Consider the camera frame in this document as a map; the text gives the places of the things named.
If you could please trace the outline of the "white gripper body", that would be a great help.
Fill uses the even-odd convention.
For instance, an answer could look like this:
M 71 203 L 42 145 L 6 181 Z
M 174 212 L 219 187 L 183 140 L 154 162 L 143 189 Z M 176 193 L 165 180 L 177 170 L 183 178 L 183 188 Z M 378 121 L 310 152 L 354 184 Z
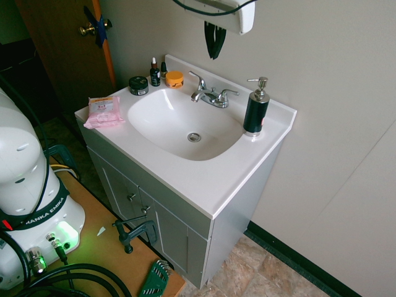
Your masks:
M 198 11 L 211 14 L 223 13 L 238 8 L 246 1 L 182 1 L 182 4 L 196 9 Z M 218 27 L 224 28 L 234 33 L 243 35 L 249 32 L 254 25 L 255 2 L 252 2 L 238 11 L 227 15 L 202 15 L 196 12 L 186 10 L 187 13 L 203 19 Z

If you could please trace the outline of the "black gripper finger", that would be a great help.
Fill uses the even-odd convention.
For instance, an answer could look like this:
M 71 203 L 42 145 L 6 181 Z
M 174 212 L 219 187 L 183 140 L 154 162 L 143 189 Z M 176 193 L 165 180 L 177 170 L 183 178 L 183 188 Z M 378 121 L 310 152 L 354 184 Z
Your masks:
M 205 42 L 207 51 L 211 59 L 214 59 L 214 45 L 215 45 L 215 25 L 207 21 L 204 22 Z
M 225 42 L 226 38 L 226 30 L 224 28 L 215 27 L 215 35 L 214 35 L 214 44 L 213 44 L 213 59 L 217 59 L 220 51 L 222 50 L 222 46 Z

